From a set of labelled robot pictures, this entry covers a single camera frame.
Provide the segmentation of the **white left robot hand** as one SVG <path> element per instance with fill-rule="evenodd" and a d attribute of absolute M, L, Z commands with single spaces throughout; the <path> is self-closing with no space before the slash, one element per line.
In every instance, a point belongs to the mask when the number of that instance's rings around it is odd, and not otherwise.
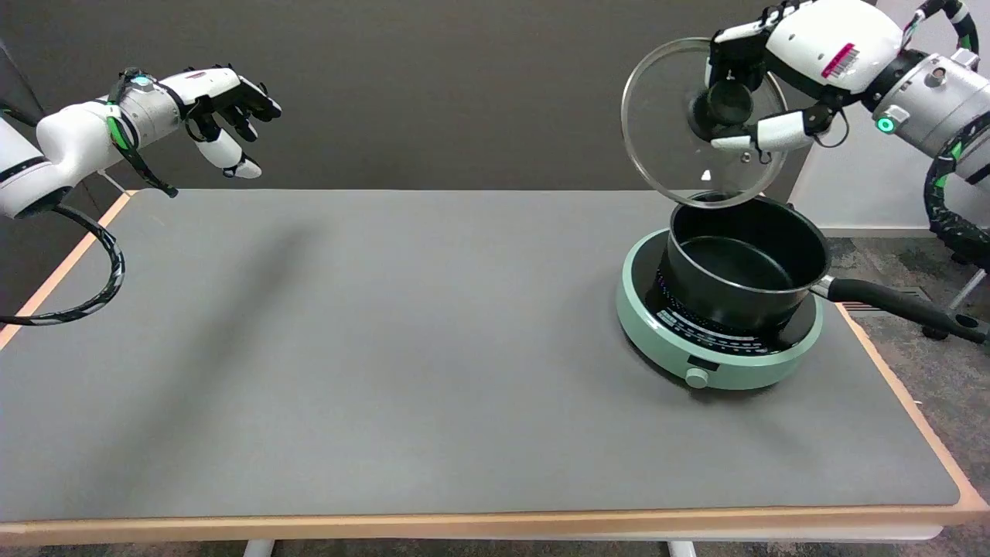
<path fill-rule="evenodd" d="M 222 170 L 228 179 L 261 176 L 261 166 L 220 127 L 216 116 L 223 118 L 238 137 L 257 141 L 252 120 L 271 122 L 282 116 L 282 106 L 263 84 L 255 84 L 231 66 L 213 66 L 188 68 L 184 73 L 160 79 L 158 85 L 176 102 L 179 126 L 206 161 Z"/>

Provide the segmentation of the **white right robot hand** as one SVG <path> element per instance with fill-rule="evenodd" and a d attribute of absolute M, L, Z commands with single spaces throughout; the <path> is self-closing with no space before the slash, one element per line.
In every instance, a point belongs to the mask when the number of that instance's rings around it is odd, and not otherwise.
<path fill-rule="evenodd" d="M 903 46 L 902 29 L 862 1 L 785 1 L 754 21 L 715 32 L 708 45 L 708 87 L 754 91 L 767 74 L 814 104 L 756 123 L 715 126 L 720 151 L 789 152 L 819 142 L 835 116 L 863 99 Z"/>

